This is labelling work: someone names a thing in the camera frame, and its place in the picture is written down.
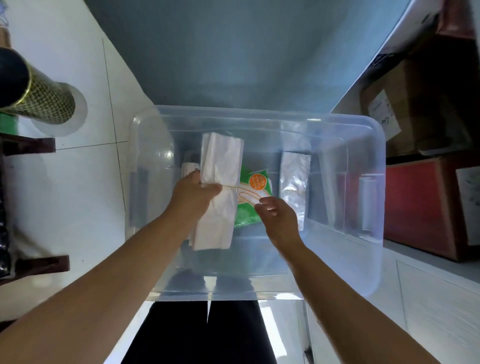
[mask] person's right hand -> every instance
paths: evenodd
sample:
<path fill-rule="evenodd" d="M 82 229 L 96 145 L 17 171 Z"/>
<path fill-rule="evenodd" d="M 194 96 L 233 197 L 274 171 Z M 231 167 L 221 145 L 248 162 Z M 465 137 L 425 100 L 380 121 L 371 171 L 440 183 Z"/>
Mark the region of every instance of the person's right hand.
<path fill-rule="evenodd" d="M 273 245 L 285 254 L 289 249 L 304 246 L 299 234 L 297 214 L 288 204 L 277 197 L 262 197 L 255 211 L 262 219 L 267 235 Z"/>

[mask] orange circular label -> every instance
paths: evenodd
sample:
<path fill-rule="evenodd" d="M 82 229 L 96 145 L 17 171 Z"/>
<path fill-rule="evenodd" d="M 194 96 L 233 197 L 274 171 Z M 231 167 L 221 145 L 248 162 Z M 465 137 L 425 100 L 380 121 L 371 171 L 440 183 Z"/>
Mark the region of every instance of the orange circular label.
<path fill-rule="evenodd" d="M 250 177 L 248 183 L 254 190 L 261 191 L 267 186 L 267 178 L 262 174 L 255 173 Z"/>

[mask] green object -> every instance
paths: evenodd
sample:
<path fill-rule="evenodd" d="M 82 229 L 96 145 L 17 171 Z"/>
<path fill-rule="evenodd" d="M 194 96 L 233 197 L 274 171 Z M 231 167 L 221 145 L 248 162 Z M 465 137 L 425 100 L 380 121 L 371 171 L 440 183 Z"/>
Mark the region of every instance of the green object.
<path fill-rule="evenodd" d="M 18 135 L 18 118 L 0 112 L 0 133 Z"/>
<path fill-rule="evenodd" d="M 255 204 L 262 197 L 272 195 L 272 183 L 266 170 L 250 172 L 242 166 L 238 193 L 238 209 L 235 217 L 235 227 L 246 226 L 261 221 L 255 211 Z"/>

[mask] clear plastic storage bin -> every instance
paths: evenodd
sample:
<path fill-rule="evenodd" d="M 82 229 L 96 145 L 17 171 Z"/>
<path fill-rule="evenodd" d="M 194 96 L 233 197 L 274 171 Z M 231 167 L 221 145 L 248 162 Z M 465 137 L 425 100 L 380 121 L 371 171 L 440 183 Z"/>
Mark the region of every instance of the clear plastic storage bin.
<path fill-rule="evenodd" d="M 275 195 L 282 152 L 311 154 L 303 241 L 357 292 L 375 291 L 385 137 L 365 116 L 170 106 L 143 112 L 130 132 L 127 238 L 164 211 L 181 164 L 200 162 L 205 132 L 242 138 L 242 164 L 268 169 Z M 227 250 L 193 251 L 183 242 L 154 292 L 158 300 L 175 301 L 302 297 L 262 223 L 236 228 Z"/>

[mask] white paper label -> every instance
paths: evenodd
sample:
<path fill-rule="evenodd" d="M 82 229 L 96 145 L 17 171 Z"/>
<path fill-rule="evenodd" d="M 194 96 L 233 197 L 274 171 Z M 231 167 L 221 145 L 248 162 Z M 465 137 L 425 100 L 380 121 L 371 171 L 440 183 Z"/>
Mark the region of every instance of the white paper label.
<path fill-rule="evenodd" d="M 480 245 L 480 166 L 456 170 L 469 245 Z"/>
<path fill-rule="evenodd" d="M 385 139 L 390 140 L 402 131 L 393 113 L 385 90 L 382 90 L 368 106 L 368 113 L 384 129 Z"/>

